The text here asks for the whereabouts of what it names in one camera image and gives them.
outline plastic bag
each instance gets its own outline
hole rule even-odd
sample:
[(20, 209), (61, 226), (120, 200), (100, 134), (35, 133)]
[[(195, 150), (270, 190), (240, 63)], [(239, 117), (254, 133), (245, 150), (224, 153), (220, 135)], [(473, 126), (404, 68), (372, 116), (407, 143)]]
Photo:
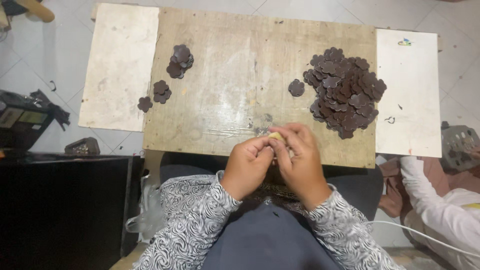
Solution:
[(142, 178), (141, 214), (127, 220), (125, 228), (130, 233), (142, 233), (143, 239), (150, 239), (165, 224), (163, 208), (160, 202), (160, 184), (147, 184), (149, 175)]

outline black and white patterned shirt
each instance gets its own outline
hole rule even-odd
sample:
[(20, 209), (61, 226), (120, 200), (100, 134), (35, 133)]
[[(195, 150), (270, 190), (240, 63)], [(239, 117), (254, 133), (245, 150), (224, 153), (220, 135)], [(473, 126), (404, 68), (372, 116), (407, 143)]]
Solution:
[[(162, 184), (165, 228), (150, 241), (134, 270), (200, 269), (230, 214), (241, 202), (220, 185), (216, 175), (172, 178)], [(307, 212), (286, 187), (262, 184), (249, 198), (304, 215), (317, 240), (345, 269), (402, 270), (373, 240), (371, 224), (330, 185), (331, 196)]]

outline patterned sleeve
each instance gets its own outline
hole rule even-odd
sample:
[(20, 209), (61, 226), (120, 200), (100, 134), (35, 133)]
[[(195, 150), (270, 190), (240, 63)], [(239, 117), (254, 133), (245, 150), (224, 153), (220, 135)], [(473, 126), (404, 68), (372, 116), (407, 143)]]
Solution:
[(155, 234), (133, 269), (199, 269), (230, 213), (240, 204), (218, 181), (212, 183), (185, 215)]
[(365, 216), (329, 186), (331, 196), (308, 213), (317, 240), (346, 270), (404, 270), (372, 238), (372, 225), (363, 224)]

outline white sleeve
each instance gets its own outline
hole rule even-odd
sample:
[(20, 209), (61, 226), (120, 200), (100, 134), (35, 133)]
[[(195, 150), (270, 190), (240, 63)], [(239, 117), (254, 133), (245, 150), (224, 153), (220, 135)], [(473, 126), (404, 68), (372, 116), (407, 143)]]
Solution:
[(460, 206), (438, 196), (423, 173), (423, 161), (417, 157), (400, 159), (403, 185), (410, 202), (423, 223), (453, 243), (479, 246), (480, 222)]

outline white cable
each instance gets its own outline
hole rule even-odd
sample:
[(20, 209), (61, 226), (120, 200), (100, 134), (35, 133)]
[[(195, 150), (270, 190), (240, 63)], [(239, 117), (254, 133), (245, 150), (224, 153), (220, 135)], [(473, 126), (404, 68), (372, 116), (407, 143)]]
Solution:
[(454, 246), (445, 244), (444, 242), (438, 241), (438, 240), (435, 239), (435, 238), (432, 238), (432, 237), (430, 237), (430, 236), (428, 236), (428, 235), (426, 235), (426, 234), (423, 234), (423, 233), (421, 233), (421, 232), (415, 231), (415, 230), (412, 229), (412, 228), (409, 228), (409, 227), (406, 227), (406, 226), (403, 226), (403, 225), (400, 225), (400, 224), (396, 224), (396, 223), (389, 222), (389, 221), (369, 221), (369, 222), (364, 222), (364, 223), (362, 223), (362, 224), (369, 224), (369, 223), (387, 223), (387, 224), (395, 225), (395, 226), (401, 227), (401, 228), (403, 228), (403, 229), (405, 229), (405, 230), (409, 230), (409, 231), (411, 231), (411, 232), (420, 234), (420, 235), (423, 236), (423, 237), (426, 237), (426, 238), (428, 238), (428, 239), (430, 239), (430, 240), (432, 240), (432, 241), (434, 241), (434, 242), (437, 242), (437, 243), (439, 243), (439, 244), (441, 244), (441, 245), (444, 245), (444, 246), (446, 246), (446, 247), (449, 247), (449, 248), (451, 248), (451, 249), (453, 249), (453, 250), (455, 250), (455, 251), (458, 251), (458, 252), (460, 252), (460, 253), (464, 253), (464, 254), (467, 254), (467, 255), (470, 255), (470, 256), (473, 256), (473, 257), (480, 258), (480, 255), (473, 254), (473, 253), (470, 253), (470, 252), (461, 250), (461, 249), (459, 249), (459, 248), (456, 248), (456, 247), (454, 247)]

